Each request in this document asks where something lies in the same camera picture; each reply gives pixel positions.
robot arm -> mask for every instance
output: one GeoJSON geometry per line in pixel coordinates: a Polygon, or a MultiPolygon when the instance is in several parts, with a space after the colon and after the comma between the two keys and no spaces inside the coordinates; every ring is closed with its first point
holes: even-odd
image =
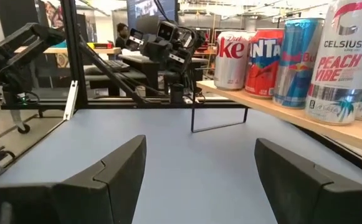
{"type": "Polygon", "coordinates": [[[24,97],[24,92],[29,89],[25,86],[28,80],[21,74],[21,70],[50,46],[64,40],[65,35],[61,31],[40,24],[28,23],[1,41],[0,85],[2,85],[3,91],[12,93],[14,100],[24,97]],[[19,54],[14,53],[25,42],[32,39],[34,39],[33,43],[25,50],[19,54]]]}

red can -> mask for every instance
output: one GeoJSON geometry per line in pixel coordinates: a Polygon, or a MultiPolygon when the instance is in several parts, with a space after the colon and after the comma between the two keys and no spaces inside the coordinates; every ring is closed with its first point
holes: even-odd
{"type": "Polygon", "coordinates": [[[283,29],[257,29],[250,39],[245,90],[252,96],[271,98],[280,60],[283,29]]]}

table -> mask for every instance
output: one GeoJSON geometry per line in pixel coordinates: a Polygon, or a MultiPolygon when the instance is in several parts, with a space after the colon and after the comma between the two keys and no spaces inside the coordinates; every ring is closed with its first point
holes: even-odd
{"type": "MultiPolygon", "coordinates": [[[[199,109],[196,126],[235,122],[243,112],[199,109]]],[[[246,124],[197,134],[190,133],[190,115],[188,109],[79,110],[3,173],[0,184],[62,181],[138,134],[146,135],[147,153],[134,224],[275,224],[255,165],[257,138],[362,183],[362,170],[268,114],[249,110],[246,124]]]]}
{"type": "Polygon", "coordinates": [[[230,100],[270,114],[297,126],[328,136],[362,149],[362,121],[355,121],[348,126],[332,126],[321,124],[305,116],[304,110],[283,108],[272,103],[272,100],[261,100],[249,96],[244,90],[224,91],[215,87],[214,81],[201,81],[197,86],[205,91],[224,96],[230,100]]]}
{"type": "MultiPolygon", "coordinates": [[[[20,53],[26,48],[27,47],[19,47],[14,52],[20,53]]],[[[98,54],[107,54],[107,55],[121,53],[121,48],[119,47],[114,47],[112,49],[93,49],[93,50],[98,54]]],[[[67,48],[62,48],[62,47],[49,47],[46,51],[44,51],[44,54],[66,54],[66,53],[67,53],[67,48]]]]}

text diet coke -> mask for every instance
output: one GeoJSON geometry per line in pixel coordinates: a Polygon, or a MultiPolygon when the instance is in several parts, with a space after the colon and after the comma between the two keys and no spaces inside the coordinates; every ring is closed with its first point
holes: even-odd
{"type": "Polygon", "coordinates": [[[227,31],[217,39],[214,84],[225,90],[240,90],[244,86],[249,54],[249,40],[255,32],[227,31]]]}

